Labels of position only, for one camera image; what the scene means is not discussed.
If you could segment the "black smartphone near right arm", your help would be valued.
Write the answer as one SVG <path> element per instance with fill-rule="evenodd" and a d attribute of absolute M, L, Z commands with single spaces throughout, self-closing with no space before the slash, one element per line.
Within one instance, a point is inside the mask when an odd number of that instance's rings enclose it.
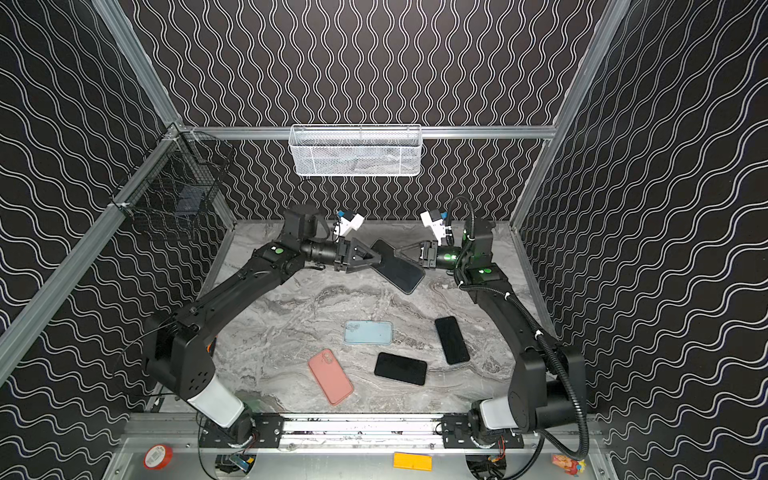
<path fill-rule="evenodd" d="M 466 346 L 458 321 L 454 316 L 438 318 L 434 325 L 448 365 L 456 365 L 470 361 L 470 354 Z"/>

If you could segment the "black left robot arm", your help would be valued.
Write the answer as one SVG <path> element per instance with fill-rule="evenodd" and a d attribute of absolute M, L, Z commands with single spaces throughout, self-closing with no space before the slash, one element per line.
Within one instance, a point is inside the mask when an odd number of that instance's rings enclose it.
<path fill-rule="evenodd" d="M 142 339 L 145 373 L 237 444 L 248 439 L 253 430 L 251 410 L 219 380 L 208 347 L 257 299 L 309 263 L 344 272 L 382 263 L 382 255 L 373 248 L 357 239 L 333 240 L 331 233 L 316 208 L 295 205 L 285 210 L 277 238 L 255 249 L 236 273 L 169 316 L 147 319 Z"/>

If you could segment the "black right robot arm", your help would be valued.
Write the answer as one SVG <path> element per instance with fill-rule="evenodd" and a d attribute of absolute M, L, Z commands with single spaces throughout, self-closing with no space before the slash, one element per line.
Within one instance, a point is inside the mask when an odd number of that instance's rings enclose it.
<path fill-rule="evenodd" d="M 480 400 L 471 409 L 478 435 L 535 433 L 566 457 L 586 459 L 583 356 L 550 335 L 515 294 L 493 260 L 494 221 L 479 217 L 466 196 L 453 199 L 444 211 L 421 212 L 420 220 L 434 237 L 418 242 L 418 263 L 449 272 L 457 288 L 490 317 L 514 358 L 506 395 Z"/>

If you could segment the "light blue phone case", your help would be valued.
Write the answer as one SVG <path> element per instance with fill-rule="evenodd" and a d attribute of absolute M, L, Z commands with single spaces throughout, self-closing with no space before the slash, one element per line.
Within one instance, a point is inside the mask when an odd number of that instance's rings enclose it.
<path fill-rule="evenodd" d="M 344 342 L 350 345 L 389 345 L 393 326 L 389 321 L 351 320 L 345 324 Z"/>

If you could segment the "black smartphone lying flat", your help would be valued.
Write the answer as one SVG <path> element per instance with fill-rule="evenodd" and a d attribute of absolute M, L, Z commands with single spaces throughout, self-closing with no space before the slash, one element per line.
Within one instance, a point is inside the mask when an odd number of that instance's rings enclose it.
<path fill-rule="evenodd" d="M 424 386 L 428 365 L 423 360 L 380 352 L 374 375 L 412 385 Z"/>

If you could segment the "yellow block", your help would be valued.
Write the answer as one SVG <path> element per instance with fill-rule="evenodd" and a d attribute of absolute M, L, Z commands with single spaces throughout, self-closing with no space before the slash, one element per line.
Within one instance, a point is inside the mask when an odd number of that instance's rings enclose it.
<path fill-rule="evenodd" d="M 433 459 L 429 455 L 395 452 L 393 455 L 395 469 L 431 472 Z"/>

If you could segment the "small colourful toy figure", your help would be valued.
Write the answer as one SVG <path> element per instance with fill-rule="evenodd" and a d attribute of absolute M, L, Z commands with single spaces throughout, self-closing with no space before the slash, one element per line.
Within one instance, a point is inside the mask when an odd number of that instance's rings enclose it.
<path fill-rule="evenodd" d="M 571 476 L 578 476 L 586 469 L 586 462 L 584 460 L 577 461 L 561 454 L 553 454 L 551 456 L 551 463 Z"/>

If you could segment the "red tape roll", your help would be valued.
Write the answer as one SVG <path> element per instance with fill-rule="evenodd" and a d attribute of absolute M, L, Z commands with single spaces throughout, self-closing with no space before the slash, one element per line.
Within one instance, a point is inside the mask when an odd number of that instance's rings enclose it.
<path fill-rule="evenodd" d="M 162 470 L 173 459 L 173 449 L 164 444 L 156 444 L 150 447 L 144 454 L 143 466 L 147 470 Z"/>

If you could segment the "horizontal aluminium back rail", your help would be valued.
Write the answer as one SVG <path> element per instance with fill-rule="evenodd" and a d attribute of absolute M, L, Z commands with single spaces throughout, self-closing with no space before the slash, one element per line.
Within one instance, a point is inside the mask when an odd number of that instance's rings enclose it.
<path fill-rule="evenodd" d="M 331 138 L 350 138 L 362 133 L 370 137 L 416 138 L 424 140 L 498 140 L 542 139 L 551 140 L 556 127 L 545 126 L 420 126 L 420 125 L 293 125 L 291 127 L 183 127 L 182 132 L 210 135 L 223 140 L 289 140 L 296 134 L 325 134 Z"/>

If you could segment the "left aluminium side rail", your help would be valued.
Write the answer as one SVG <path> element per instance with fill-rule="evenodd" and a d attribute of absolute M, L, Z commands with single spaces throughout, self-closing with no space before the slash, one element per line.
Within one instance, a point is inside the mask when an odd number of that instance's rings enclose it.
<path fill-rule="evenodd" d="M 124 210 L 147 189 L 177 146 L 180 130 L 171 126 L 142 165 L 1 335 L 1 380 L 6 381 L 95 259 L 125 221 Z"/>

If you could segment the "right aluminium corner post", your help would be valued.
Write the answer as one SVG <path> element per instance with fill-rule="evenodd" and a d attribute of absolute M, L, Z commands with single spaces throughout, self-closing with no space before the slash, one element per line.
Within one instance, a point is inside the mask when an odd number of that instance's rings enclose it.
<path fill-rule="evenodd" d="M 579 107 L 588 93 L 595 75 L 608 52 L 611 41 L 621 26 L 630 5 L 631 1 L 629 0 L 607 2 L 603 15 L 595 27 L 588 48 L 555 118 L 553 137 L 547 140 L 542 147 L 517 202 L 511 219 L 511 228 L 513 230 L 517 232 L 521 230 L 525 217 L 529 213 L 536 195 L 544 183 L 548 170 L 554 163 L 556 154 L 565 141 Z"/>

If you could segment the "aluminium corner frame post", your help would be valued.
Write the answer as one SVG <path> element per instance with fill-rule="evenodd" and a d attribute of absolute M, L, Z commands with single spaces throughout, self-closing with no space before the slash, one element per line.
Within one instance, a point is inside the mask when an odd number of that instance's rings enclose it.
<path fill-rule="evenodd" d="M 166 126 L 180 127 L 182 117 L 173 105 L 167 89 L 161 82 L 132 22 L 120 3 L 115 0 L 94 0 L 92 4 L 132 68 L 139 85 L 152 103 L 155 113 Z"/>

